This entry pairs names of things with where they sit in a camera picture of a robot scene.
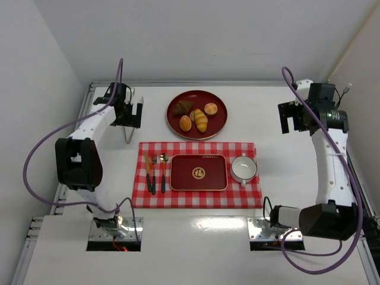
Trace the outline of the metal tongs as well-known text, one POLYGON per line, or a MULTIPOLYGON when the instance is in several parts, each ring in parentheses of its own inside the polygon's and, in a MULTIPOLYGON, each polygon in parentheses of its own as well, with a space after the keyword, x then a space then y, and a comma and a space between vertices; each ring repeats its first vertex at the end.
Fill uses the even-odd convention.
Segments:
MULTIPOLYGON (((132 100, 131 100, 131 103, 134 103, 135 102, 135 97, 136 95, 133 96, 132 100)), ((132 137, 133 137, 133 134, 134 134, 134 131, 136 130, 136 128, 130 128, 130 127, 124 127, 123 128, 123 132, 124 132, 124 136, 125 136, 125 141, 126 143, 129 145, 132 141, 132 137)))

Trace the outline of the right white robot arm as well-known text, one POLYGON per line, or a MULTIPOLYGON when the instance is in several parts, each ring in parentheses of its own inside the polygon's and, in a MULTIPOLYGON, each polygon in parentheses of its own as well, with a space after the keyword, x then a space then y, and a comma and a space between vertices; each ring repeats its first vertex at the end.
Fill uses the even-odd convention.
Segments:
POLYGON ((335 86, 299 80, 292 84, 323 124, 320 128, 299 100, 278 105, 281 130, 308 131, 316 153, 318 193, 316 203, 306 208, 276 205, 270 212, 270 226, 298 228, 302 235, 347 240, 357 229, 359 210, 344 168, 347 164, 349 120, 347 113, 335 109, 335 86))

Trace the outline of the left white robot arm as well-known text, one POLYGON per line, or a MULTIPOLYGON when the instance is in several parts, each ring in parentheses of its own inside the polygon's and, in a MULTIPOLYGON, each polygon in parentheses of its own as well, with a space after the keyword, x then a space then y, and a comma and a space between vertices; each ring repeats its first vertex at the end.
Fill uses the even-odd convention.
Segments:
POLYGON ((130 233, 129 223, 121 214, 120 205, 107 191, 99 189, 103 167, 97 143, 110 126, 132 131, 140 128, 143 98, 134 98, 134 90, 124 83, 111 83, 105 94, 91 105, 90 114, 67 138, 55 143, 59 183, 77 191, 87 203, 97 228, 113 238, 123 239, 130 233))

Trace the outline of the striped orange bread roll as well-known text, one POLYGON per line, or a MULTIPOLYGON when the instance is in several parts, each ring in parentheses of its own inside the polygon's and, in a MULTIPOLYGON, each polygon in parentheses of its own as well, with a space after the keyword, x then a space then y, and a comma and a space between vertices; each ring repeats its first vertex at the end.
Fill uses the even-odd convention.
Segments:
POLYGON ((197 127, 197 130, 199 132, 204 133, 207 130, 207 125, 208 125, 208 118, 205 115, 204 112, 202 112, 200 109, 195 109, 195 124, 197 127))

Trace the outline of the brown chocolate croissant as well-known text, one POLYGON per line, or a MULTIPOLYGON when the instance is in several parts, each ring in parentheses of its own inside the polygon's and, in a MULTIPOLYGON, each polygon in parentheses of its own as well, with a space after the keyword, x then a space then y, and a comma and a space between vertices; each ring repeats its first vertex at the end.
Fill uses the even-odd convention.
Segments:
POLYGON ((180 100, 175 104, 173 116, 187 115, 193 106, 194 102, 192 101, 180 100))

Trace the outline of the round sesame bun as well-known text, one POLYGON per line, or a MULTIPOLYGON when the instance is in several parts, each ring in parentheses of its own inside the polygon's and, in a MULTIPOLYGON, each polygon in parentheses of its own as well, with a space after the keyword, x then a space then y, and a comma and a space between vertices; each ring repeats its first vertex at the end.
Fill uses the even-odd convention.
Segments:
POLYGON ((183 115, 179 121, 179 127, 182 131, 188 132, 192 127, 192 121, 189 116, 183 115))

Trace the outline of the round red plate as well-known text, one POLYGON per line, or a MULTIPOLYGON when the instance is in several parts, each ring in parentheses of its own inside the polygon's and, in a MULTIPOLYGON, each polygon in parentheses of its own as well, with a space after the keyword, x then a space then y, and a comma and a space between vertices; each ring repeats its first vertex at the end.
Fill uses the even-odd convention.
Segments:
POLYGON ((191 90, 169 103, 166 119, 170 129, 180 137, 206 140, 216 136, 225 126, 227 108, 213 93, 191 90))

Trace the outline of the red white checkered cloth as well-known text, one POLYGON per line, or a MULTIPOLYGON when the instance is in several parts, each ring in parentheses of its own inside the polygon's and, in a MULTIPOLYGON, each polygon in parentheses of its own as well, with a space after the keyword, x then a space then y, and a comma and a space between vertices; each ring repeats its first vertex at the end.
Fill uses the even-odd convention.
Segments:
POLYGON ((252 142, 141 142, 139 144, 137 168, 135 172, 132 203, 135 208, 262 208, 262 192, 259 176, 256 175, 245 187, 233 180, 230 174, 231 162, 245 153, 254 159, 257 150, 252 142), (150 162, 152 186, 153 168, 151 155, 156 153, 157 164, 156 194, 148 191, 144 152, 150 162), (161 193, 162 164, 161 153, 166 153, 166 192, 161 193), (170 164, 172 157, 179 154, 222 155, 227 163, 228 186, 224 191, 174 191, 170 187, 170 164))

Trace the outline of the round flat bun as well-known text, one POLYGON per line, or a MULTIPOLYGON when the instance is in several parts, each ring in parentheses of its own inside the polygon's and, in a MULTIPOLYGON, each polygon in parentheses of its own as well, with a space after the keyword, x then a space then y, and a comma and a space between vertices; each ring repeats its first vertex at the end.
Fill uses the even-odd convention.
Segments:
POLYGON ((204 112, 208 116, 213 116, 213 115, 215 115, 218 112, 218 107, 217 107, 217 105, 215 103, 207 103, 204 106, 204 112))

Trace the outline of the rectangular red tray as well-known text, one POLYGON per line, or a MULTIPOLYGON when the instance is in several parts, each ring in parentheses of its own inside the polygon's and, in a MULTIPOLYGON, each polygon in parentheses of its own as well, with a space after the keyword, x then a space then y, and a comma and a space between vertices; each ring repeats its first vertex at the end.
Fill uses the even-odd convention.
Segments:
POLYGON ((179 154, 170 164, 174 191, 224 191, 228 186, 227 163, 222 155, 179 154))

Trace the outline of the white two-handled bowl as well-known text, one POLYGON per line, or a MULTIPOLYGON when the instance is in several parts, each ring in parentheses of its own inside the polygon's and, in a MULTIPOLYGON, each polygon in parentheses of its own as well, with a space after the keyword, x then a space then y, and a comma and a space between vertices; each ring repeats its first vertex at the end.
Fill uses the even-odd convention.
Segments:
POLYGON ((230 174, 234 181, 245 187, 257 174, 257 164, 245 153, 236 157, 230 166, 230 174))

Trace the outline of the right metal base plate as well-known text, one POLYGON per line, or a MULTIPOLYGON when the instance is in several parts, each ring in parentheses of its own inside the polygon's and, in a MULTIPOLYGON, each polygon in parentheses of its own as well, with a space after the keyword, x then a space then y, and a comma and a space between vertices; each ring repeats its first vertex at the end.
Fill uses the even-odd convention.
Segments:
POLYGON ((263 217, 248 217, 247 225, 250 242, 280 242, 286 233, 293 230, 291 227, 270 227, 263 217))

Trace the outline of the metal base plate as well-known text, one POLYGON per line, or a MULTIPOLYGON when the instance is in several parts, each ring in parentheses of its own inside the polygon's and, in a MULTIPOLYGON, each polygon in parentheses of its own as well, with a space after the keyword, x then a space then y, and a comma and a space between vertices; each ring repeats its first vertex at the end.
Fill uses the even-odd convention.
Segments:
POLYGON ((88 235, 89 242, 111 242, 116 238, 118 242, 137 242, 143 237, 143 217, 138 217, 136 221, 132 217, 122 217, 119 229, 105 230, 97 227, 94 221, 91 222, 88 235))
POLYGON ((247 225, 250 242, 280 242, 286 233, 293 230, 291 227, 270 227, 263 217, 248 217, 247 225))

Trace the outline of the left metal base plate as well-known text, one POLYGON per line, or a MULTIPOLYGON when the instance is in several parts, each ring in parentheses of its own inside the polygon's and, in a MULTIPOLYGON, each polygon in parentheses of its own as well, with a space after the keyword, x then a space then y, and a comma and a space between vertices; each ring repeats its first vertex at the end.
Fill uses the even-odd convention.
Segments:
POLYGON ((89 242, 111 242, 116 238, 118 242, 137 242, 143 237, 143 217, 138 217, 136 221, 132 217, 122 217, 119 229, 105 230, 97 227, 94 221, 91 222, 88 235, 89 242))

